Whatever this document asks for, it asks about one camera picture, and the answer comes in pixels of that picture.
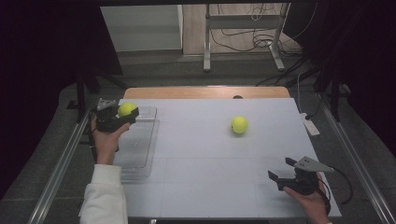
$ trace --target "white table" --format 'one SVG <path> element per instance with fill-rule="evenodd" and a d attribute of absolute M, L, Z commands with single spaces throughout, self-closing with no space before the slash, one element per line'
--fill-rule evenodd
<path fill-rule="evenodd" d="M 129 217 L 304 217 L 300 205 L 268 178 L 293 177 L 285 157 L 316 153 L 291 98 L 123 99 L 158 108 L 151 175 L 124 184 Z M 242 135 L 231 120 L 249 121 Z M 330 217 L 340 217 L 332 197 Z"/>

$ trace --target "transparent tray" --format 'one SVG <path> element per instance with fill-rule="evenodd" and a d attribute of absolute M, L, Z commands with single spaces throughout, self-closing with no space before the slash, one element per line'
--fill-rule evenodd
<path fill-rule="evenodd" d="M 136 123 L 121 136 L 114 159 L 114 165 L 122 168 L 122 182 L 150 175 L 159 123 L 156 107 L 139 107 Z"/>

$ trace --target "power strip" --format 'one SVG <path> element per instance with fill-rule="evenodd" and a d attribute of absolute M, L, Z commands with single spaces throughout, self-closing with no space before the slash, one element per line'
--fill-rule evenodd
<path fill-rule="evenodd" d="M 305 125 L 306 131 L 309 133 L 310 136 L 318 136 L 320 135 L 319 130 L 315 126 L 315 124 L 312 122 L 310 119 L 305 119 L 306 113 L 301 113 L 301 120 L 303 121 L 303 124 Z"/>

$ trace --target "gray floor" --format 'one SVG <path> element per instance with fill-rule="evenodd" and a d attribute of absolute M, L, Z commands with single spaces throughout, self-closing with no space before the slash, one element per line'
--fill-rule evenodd
<path fill-rule="evenodd" d="M 122 54 L 120 61 L 124 76 L 119 79 L 136 87 L 254 86 L 263 79 L 280 74 L 276 71 L 269 53 L 214 55 L 210 73 L 203 71 L 202 57 L 157 54 L 142 58 L 133 54 Z M 291 66 L 295 61 L 295 58 L 285 58 L 286 66 Z M 288 78 L 296 77 L 298 72 L 296 71 Z M 104 79 L 98 79 L 102 85 L 101 92 L 97 95 L 87 93 L 87 97 L 122 98 L 123 90 Z M 300 83 L 300 105 L 302 111 L 307 114 L 313 114 L 319 103 L 317 95 L 312 90 L 312 83 L 315 79 L 316 77 L 311 77 Z M 274 81 L 272 79 L 262 85 L 271 85 Z M 297 86 L 289 88 L 289 91 L 298 102 Z M 76 99 L 75 86 L 70 86 L 61 92 L 58 109 L 46 134 L 7 195 L 0 202 L 0 223 L 26 223 L 29 219 L 53 167 L 75 128 L 77 111 L 67 110 L 66 107 L 71 100 Z M 340 117 L 369 173 L 388 200 L 389 207 L 392 211 L 396 211 L 395 158 L 373 131 L 355 114 L 348 105 L 347 98 L 340 99 Z M 322 108 L 312 120 L 321 133 L 320 136 L 311 138 L 319 160 L 343 170 L 354 187 L 353 200 L 347 205 L 340 206 L 343 217 L 333 222 L 381 223 Z M 90 182 L 93 168 L 91 150 L 86 142 L 84 135 L 70 162 L 45 223 L 78 223 L 78 211 L 83 201 L 83 192 Z M 340 175 L 328 175 L 328 178 L 333 197 L 337 202 L 343 201 L 348 195 L 347 183 Z M 134 220 L 133 223 L 141 222 L 143 221 Z M 304 218 L 270 220 L 270 223 L 305 223 L 305 220 Z"/>

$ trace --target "wall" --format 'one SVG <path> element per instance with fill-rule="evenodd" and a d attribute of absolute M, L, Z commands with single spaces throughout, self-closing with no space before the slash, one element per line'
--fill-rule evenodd
<path fill-rule="evenodd" d="M 179 6 L 101 7 L 116 51 L 181 49 Z"/>

